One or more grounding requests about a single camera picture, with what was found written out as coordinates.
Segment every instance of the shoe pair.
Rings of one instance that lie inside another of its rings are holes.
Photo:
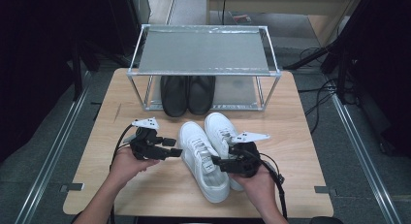
[[[223,159],[229,154],[231,138],[237,131],[231,121],[221,113],[214,112],[205,119],[205,131],[197,123],[189,121],[181,126],[179,147],[183,149],[181,158],[196,179],[205,197],[212,203],[224,201],[230,187],[236,191],[243,188],[235,180],[222,173],[211,161],[211,155]]]
[[[161,102],[164,112],[179,117],[188,109],[192,114],[205,114],[214,99],[214,76],[162,76]]]

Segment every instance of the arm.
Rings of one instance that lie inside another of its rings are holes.
[[[275,202],[275,183],[264,166],[260,166],[257,174],[252,177],[235,174],[230,177],[242,185],[248,199],[267,224],[287,223]]]
[[[111,171],[78,219],[78,223],[107,223],[115,197],[127,182],[159,160],[137,160],[130,147],[118,150]]]

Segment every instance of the wooden table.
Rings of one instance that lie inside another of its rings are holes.
[[[63,208],[68,214],[82,211],[97,192],[109,173],[121,133],[134,119],[155,116],[160,125],[158,136],[175,139],[186,121],[193,120],[204,126],[205,116],[190,112],[180,118],[168,117],[162,111],[144,112],[126,72],[118,69],[113,75],[73,181],[84,183],[84,189],[69,192]],[[277,162],[280,173],[285,176],[283,188],[289,217],[332,216],[329,194],[314,191],[314,186],[326,184],[291,73],[283,72],[264,112],[222,113],[239,132],[271,135],[269,140],[257,142],[257,147]],[[133,178],[116,198],[115,212],[163,217],[260,217],[244,192],[231,190],[222,203],[210,203],[181,158],[168,158]]]

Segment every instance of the metal frame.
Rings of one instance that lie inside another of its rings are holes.
[[[272,62],[274,64],[274,70],[269,71],[269,69],[267,69],[268,72],[265,73],[242,73],[241,71],[239,72],[233,72],[230,74],[218,74],[218,73],[210,73],[210,72],[167,72],[167,73],[162,73],[162,72],[144,72],[141,73],[137,68],[134,68],[133,65],[135,65],[135,61],[137,61],[137,56],[139,53],[139,49],[142,49],[142,42],[145,41],[145,39],[148,37],[148,31],[150,26],[161,26],[161,27],[168,27],[169,25],[152,25],[152,24],[143,24],[142,25],[142,32],[139,36],[139,40],[136,46],[136,50],[133,56],[133,60],[131,62],[131,66],[128,69],[127,72],[127,77],[130,80],[130,83],[133,86],[133,89],[137,95],[137,98],[142,106],[142,108],[145,111],[160,111],[163,109],[161,104],[149,104],[149,97],[150,97],[150,92],[152,90],[152,85],[153,85],[153,77],[154,76],[191,76],[191,75],[197,75],[197,76],[243,76],[243,77],[255,77],[256,83],[255,86],[257,88],[258,91],[258,101],[257,103],[254,104],[236,104],[236,105],[232,105],[232,104],[213,104],[211,107],[211,110],[215,110],[215,111],[264,111],[267,107],[267,105],[269,104],[269,100],[272,96],[272,93],[274,91],[274,88],[276,87],[276,85],[278,84],[279,79],[281,78],[281,71],[278,69],[277,67],[277,62],[275,59],[275,54],[274,54],[274,50],[272,47],[272,43],[271,43],[271,39],[269,37],[269,31],[268,28],[266,26],[253,26],[254,28],[258,28],[259,32],[260,32],[260,36],[263,41],[267,41],[268,45],[269,45],[269,50],[270,50],[270,54],[272,55]],[[206,26],[189,26],[189,28],[193,28],[195,29],[196,27],[206,27],[206,28],[211,28],[212,26],[210,25],[206,25]],[[137,89],[137,85],[136,85],[136,81],[134,80],[134,77],[137,76],[149,76],[148,79],[148,84],[147,84],[147,90],[145,91],[145,95],[144,95],[144,99],[142,98],[141,93],[139,92],[139,90]],[[260,82],[260,77],[274,77],[274,81],[272,83],[272,87],[269,90],[269,94],[266,98],[266,100],[264,99],[264,94],[263,94],[263,89],[262,89],[262,84]]]

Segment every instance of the black shoe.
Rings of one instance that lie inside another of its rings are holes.
[[[205,114],[214,99],[214,76],[190,76],[188,79],[188,110],[192,114]]]
[[[162,76],[160,79],[161,103],[171,117],[182,116],[187,110],[187,77]]]

